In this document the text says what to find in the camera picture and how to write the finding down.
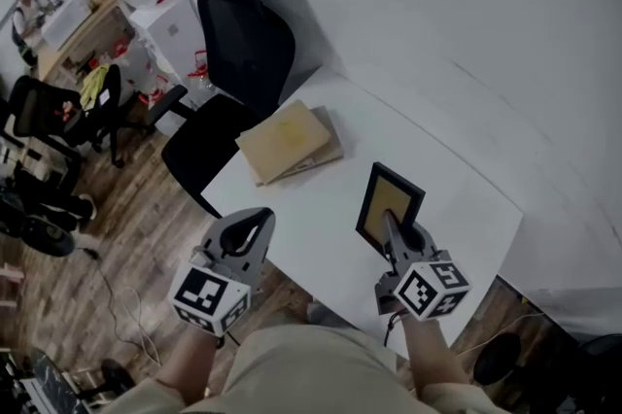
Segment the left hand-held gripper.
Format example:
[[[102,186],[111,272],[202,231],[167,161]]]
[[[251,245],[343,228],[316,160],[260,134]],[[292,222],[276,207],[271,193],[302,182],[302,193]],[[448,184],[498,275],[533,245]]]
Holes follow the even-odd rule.
[[[178,317],[223,337],[251,307],[276,225],[267,207],[243,209],[216,220],[203,247],[180,265],[168,301]]]

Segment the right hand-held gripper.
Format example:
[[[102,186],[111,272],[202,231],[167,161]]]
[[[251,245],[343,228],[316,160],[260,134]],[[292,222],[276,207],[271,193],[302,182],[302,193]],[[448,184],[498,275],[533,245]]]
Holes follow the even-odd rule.
[[[416,250],[435,254],[430,233],[420,224],[414,224],[413,230]],[[403,309],[418,321],[438,319],[453,313],[471,290],[464,271],[446,251],[431,259],[408,260],[404,256],[408,246],[391,210],[385,210],[382,216],[382,244],[392,268],[374,286],[380,316]]]

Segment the black framed picture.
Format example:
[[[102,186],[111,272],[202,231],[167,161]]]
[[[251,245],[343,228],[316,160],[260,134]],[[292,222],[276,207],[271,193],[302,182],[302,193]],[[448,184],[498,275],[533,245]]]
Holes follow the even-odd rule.
[[[398,227],[414,225],[426,192],[383,163],[373,163],[365,190],[356,232],[378,253],[384,255],[383,224],[385,211],[397,219]]]

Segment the person's left forearm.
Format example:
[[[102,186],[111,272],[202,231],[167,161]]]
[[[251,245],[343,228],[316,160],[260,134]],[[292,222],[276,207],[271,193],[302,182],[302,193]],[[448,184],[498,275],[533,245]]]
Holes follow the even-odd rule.
[[[205,397],[218,345],[216,336],[188,327],[155,375],[155,380],[179,393],[185,405],[201,401]]]

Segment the person's right forearm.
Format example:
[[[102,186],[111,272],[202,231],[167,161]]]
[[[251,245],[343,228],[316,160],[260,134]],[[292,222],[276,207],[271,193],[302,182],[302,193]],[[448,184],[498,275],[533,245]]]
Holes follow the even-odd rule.
[[[436,320],[420,322],[412,316],[401,321],[416,393],[427,386],[468,383],[461,364],[448,347]]]

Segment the tan book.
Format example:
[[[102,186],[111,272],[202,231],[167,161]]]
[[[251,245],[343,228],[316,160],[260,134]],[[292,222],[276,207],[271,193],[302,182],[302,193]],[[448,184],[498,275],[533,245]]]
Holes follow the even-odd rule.
[[[272,183],[344,157],[344,149],[330,118],[328,109],[325,106],[319,106],[312,108],[311,112],[328,130],[330,133],[330,139],[310,156],[306,157],[304,160],[279,175],[276,179],[272,180]]]

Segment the person's beige clothing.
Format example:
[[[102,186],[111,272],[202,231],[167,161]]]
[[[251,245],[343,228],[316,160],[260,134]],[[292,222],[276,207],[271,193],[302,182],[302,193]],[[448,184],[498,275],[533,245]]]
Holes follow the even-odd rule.
[[[101,414],[508,414],[479,388],[442,382],[412,395],[394,356],[364,333],[283,325],[241,345],[223,390],[185,402],[147,379]]]

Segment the black round stool base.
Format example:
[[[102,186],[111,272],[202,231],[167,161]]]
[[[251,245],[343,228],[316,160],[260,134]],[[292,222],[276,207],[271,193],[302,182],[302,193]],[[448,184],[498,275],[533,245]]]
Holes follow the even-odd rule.
[[[112,393],[120,397],[136,386],[129,372],[117,361],[104,359],[100,364],[103,383],[95,388],[78,390],[79,400],[92,400],[96,395]]]

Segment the black high-back office chair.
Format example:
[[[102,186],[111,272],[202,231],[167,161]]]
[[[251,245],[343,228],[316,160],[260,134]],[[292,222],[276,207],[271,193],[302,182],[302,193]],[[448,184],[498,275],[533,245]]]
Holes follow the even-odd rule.
[[[295,39],[262,0],[197,0],[197,8],[217,93],[193,110],[181,101],[187,89],[174,86],[148,111],[146,123],[153,126],[167,113],[183,118],[161,157],[190,197],[217,218],[202,193],[237,154],[237,138],[278,109]]]

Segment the small black floor fan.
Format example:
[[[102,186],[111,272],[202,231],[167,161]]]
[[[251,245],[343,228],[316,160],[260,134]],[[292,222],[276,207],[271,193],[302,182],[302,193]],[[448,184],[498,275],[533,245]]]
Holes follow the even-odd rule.
[[[56,224],[34,215],[26,215],[20,206],[0,199],[0,232],[23,241],[45,255],[63,258],[75,249],[74,237]]]

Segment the white water dispenser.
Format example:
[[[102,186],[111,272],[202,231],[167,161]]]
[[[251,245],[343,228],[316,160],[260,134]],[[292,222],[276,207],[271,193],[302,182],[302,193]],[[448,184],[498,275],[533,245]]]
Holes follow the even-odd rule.
[[[194,69],[194,53],[206,51],[191,1],[163,0],[154,7],[135,10],[129,20],[155,60],[157,73],[168,79],[169,86],[184,86],[188,93],[182,102],[198,109],[209,98],[209,91],[193,89],[188,79]]]

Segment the black reclined office chair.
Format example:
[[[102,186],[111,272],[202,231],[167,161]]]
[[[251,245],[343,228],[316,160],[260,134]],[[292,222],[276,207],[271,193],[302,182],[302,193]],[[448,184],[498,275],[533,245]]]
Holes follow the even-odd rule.
[[[15,116],[14,134],[37,138],[71,160],[79,158],[77,147],[90,144],[99,153],[104,139],[109,138],[111,162],[122,168],[118,132],[124,128],[148,135],[155,132],[153,124],[128,118],[138,94],[134,92],[126,101],[121,100],[121,70],[116,64],[107,69],[91,108],[80,99],[75,90],[52,86],[30,76],[20,77],[8,101],[9,110]]]

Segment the light wood table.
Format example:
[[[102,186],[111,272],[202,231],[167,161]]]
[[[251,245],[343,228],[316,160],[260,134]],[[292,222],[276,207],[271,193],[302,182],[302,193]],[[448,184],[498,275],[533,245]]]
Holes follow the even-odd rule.
[[[15,266],[5,263],[0,267],[0,279],[6,279],[9,283],[21,284],[25,278],[24,272]],[[3,296],[0,296],[0,308],[17,308],[17,300],[9,300]]]

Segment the black marble round table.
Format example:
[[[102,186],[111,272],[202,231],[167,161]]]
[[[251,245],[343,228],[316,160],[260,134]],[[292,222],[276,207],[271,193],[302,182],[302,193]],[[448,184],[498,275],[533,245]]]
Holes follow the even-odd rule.
[[[29,359],[32,376],[21,384],[40,414],[92,414],[42,350],[32,348]]]

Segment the wooden table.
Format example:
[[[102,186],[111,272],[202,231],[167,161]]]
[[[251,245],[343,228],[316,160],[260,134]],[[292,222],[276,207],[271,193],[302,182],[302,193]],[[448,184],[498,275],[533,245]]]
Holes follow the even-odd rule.
[[[121,0],[104,0],[58,48],[50,46],[42,39],[36,49],[36,77],[40,81],[52,82],[61,74],[75,84],[77,77],[72,67],[65,66],[67,61],[77,67],[79,62],[86,62],[87,56],[92,52],[96,56],[104,52],[113,55],[115,42],[121,38],[131,38],[132,29],[125,10]]]

